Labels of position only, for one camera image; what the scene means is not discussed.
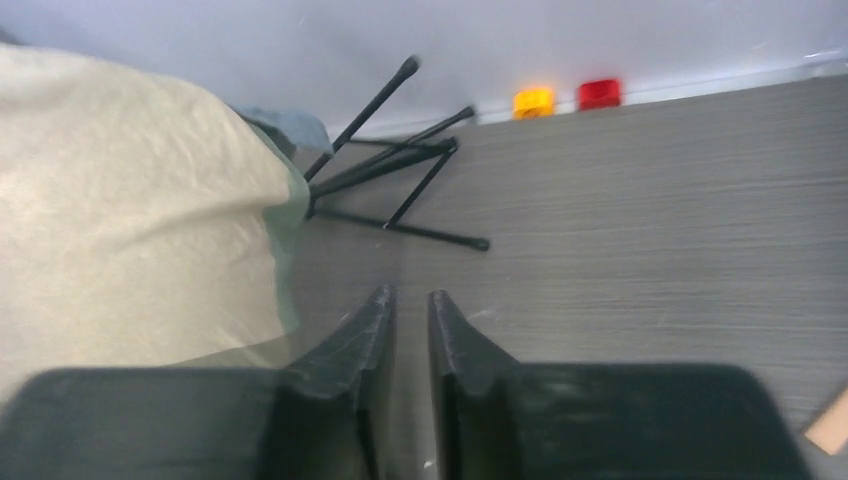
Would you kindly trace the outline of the black folding stand legs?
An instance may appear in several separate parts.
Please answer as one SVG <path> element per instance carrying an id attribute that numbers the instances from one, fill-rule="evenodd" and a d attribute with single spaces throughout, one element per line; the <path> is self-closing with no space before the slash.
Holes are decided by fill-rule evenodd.
<path id="1" fill-rule="evenodd" d="M 458 136 L 450 129 L 477 119 L 475 108 L 467 105 L 458 112 L 405 138 L 367 138 L 360 135 L 366 122 L 416 74 L 421 66 L 417 55 L 407 57 L 378 93 L 354 117 L 332 142 L 333 153 L 323 154 L 306 170 L 310 200 L 306 218 L 333 220 L 384 232 L 464 247 L 478 252 L 491 248 L 489 239 L 415 225 L 407 216 L 443 169 L 459 153 Z M 374 153 L 323 178 L 319 173 L 335 154 L 346 147 L 356 152 Z M 385 207 L 380 215 L 346 209 L 344 199 L 382 187 L 398 205 Z"/>

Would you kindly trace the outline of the red block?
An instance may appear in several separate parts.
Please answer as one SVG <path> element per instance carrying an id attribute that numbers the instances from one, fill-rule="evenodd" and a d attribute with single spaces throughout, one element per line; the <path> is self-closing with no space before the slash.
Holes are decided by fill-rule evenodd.
<path id="1" fill-rule="evenodd" d="M 619 107 L 622 103 L 621 82 L 618 78 L 593 80 L 577 88 L 578 111 Z"/>

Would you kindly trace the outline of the yellow orange round block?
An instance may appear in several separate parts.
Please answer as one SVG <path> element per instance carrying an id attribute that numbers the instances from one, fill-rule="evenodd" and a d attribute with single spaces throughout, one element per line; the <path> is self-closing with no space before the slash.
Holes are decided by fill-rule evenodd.
<path id="1" fill-rule="evenodd" d="M 526 120 L 552 116 L 556 113 L 556 105 L 556 92 L 552 88 L 522 90 L 513 97 L 512 119 Z"/>

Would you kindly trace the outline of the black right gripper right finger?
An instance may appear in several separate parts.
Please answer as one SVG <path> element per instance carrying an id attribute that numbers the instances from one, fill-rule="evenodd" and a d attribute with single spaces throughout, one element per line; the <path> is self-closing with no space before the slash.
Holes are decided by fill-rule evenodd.
<path id="1" fill-rule="evenodd" d="M 808 479 L 764 385 L 716 363 L 523 363 L 428 298 L 444 479 Z"/>

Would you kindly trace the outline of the blue beige patchwork pillowcase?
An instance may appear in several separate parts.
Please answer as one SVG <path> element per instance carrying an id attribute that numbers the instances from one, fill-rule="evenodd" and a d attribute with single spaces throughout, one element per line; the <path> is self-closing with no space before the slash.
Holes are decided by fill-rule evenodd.
<path id="1" fill-rule="evenodd" d="M 309 114 L 3 44 L 2 400 L 58 368 L 291 361 L 306 149 L 332 149 Z"/>

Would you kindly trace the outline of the beige wooden block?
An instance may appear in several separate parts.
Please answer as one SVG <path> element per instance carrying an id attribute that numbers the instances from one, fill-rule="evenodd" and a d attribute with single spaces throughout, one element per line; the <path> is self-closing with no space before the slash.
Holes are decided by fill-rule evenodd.
<path id="1" fill-rule="evenodd" d="M 847 444 L 847 389 L 843 389 L 804 431 L 804 438 L 835 456 Z"/>

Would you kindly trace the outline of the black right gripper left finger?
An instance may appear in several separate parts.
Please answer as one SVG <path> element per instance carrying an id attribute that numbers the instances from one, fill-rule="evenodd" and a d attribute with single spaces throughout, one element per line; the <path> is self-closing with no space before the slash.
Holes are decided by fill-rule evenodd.
<path id="1" fill-rule="evenodd" d="M 5 479 L 378 479 L 396 291 L 286 367 L 64 368 L 1 416 Z"/>

